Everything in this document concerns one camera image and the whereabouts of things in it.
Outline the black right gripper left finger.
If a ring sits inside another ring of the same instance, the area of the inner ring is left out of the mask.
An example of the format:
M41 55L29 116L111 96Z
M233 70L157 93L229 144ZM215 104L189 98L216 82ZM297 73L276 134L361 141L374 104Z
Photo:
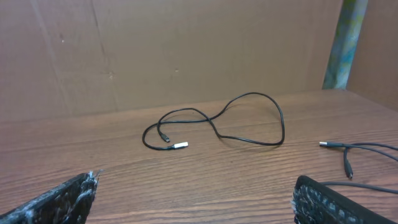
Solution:
M85 224L99 173L81 173L1 215L1 224Z

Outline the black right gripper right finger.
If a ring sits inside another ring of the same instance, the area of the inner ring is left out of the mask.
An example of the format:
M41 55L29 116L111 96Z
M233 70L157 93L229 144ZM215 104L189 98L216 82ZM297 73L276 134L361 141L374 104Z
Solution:
M299 224L383 224L393 221L330 189L330 185L350 186L396 194L396 190L352 182L317 182L298 177L291 201L294 222Z

